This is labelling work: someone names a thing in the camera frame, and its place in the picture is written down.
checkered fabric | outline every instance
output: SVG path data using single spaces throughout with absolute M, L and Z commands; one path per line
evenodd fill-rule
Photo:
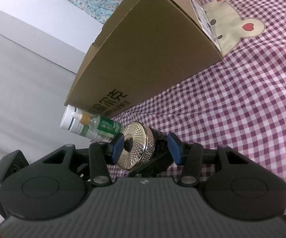
M 211 0 L 200 0 L 202 4 Z M 286 181 L 286 0 L 227 0 L 243 19 L 265 23 L 223 61 L 115 119 L 140 121 L 205 148 L 229 145 Z M 113 178 L 126 171 L 110 167 Z M 160 176 L 178 177 L 173 164 Z M 203 178 L 214 169 L 203 168 Z

white dropper bulb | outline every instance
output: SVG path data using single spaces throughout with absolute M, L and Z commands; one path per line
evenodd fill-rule
M 81 114 L 81 113 L 77 113 L 77 112 L 72 112 L 72 113 L 71 113 L 71 116 L 72 116 L 73 118 L 78 119 L 79 121 L 80 121 L 81 118 L 82 118 L 82 114 Z

green label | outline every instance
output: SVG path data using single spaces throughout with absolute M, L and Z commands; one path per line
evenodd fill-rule
M 88 130 L 89 130 L 89 125 L 84 125 L 79 135 L 85 137 Z
M 122 131 L 122 124 L 101 116 L 98 130 L 110 133 L 115 136 Z

cartoon bear face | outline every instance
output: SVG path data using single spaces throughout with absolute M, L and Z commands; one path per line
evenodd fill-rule
M 203 6 L 219 42 L 222 54 L 232 50 L 241 38 L 257 36 L 264 24 L 257 19 L 241 20 L 237 11 L 226 0 L 212 0 Z

brown cardboard box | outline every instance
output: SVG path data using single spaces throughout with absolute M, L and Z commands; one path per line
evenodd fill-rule
M 220 61 L 199 4 L 123 0 L 90 46 L 66 105 L 112 117 Z

